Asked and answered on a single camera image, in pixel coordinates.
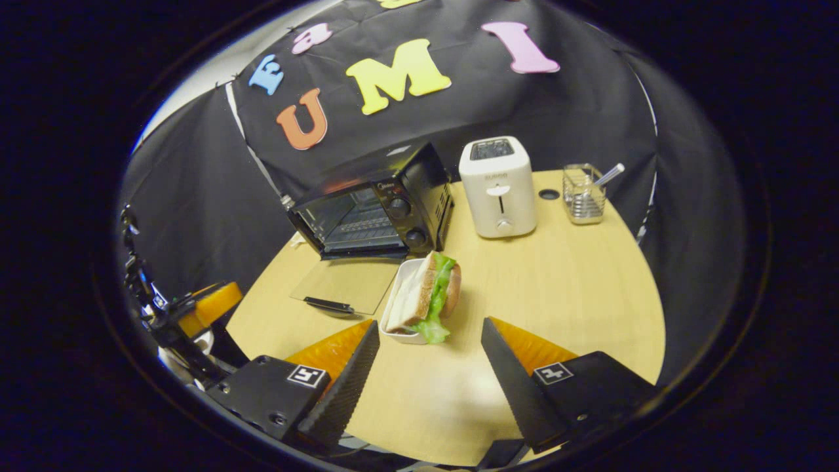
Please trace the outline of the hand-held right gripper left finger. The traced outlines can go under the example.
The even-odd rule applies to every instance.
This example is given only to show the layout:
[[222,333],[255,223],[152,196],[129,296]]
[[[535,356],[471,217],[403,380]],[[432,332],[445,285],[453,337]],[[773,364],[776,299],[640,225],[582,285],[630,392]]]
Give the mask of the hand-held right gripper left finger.
[[287,359],[260,355],[206,393],[258,432],[324,452],[344,434],[379,349],[378,323],[365,320]]

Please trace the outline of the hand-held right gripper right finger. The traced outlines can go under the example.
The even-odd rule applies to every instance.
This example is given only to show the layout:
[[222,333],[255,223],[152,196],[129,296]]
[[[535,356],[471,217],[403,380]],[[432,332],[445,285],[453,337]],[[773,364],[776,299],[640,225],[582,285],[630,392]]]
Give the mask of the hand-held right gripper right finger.
[[605,352],[575,355],[495,317],[484,320],[480,343],[534,453],[596,442],[656,394]]

